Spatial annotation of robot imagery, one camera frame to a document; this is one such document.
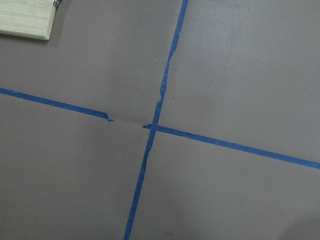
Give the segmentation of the wooden cutting board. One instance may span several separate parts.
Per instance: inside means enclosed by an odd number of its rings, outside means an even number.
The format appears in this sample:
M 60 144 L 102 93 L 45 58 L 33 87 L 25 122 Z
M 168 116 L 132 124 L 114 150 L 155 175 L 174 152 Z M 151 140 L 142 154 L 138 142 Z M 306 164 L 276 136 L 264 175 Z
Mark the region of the wooden cutting board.
M 60 0 L 1 0 L 0 33 L 48 41 Z

